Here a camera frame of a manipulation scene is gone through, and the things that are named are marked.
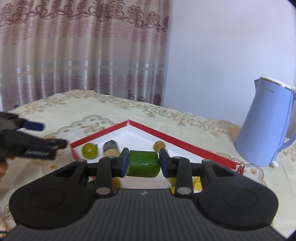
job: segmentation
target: green grape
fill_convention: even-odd
[[[82,155],[86,159],[95,159],[98,156],[98,148],[92,143],[86,143],[82,147]]]

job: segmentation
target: person's hand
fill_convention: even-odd
[[[11,160],[14,159],[14,157],[12,157],[12,156],[9,156],[8,158]],[[7,169],[8,169],[8,165],[7,165],[6,160],[0,161],[0,181],[1,181],[1,178],[5,175]]]

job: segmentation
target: logo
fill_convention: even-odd
[[[27,150],[25,152],[26,155],[37,155],[37,156],[48,156],[50,152],[46,151],[34,151],[34,150]]]
[[[141,194],[142,196],[145,196],[145,195],[148,195],[149,193],[146,192],[146,191],[144,191],[144,192],[140,192],[140,194]]]

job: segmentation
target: pink patterned curtain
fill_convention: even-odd
[[[161,102],[169,0],[0,0],[2,110],[71,89]]]

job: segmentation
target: circular pad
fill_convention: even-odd
[[[260,184],[245,188],[207,186],[197,201],[203,215],[229,229],[253,230],[270,225],[278,208],[275,194]]]
[[[90,194],[71,178],[45,176],[16,190],[9,208],[16,223],[54,229],[77,221],[90,204]]]
[[[32,194],[31,203],[38,208],[54,208],[63,203],[65,195],[56,189],[43,189]]]

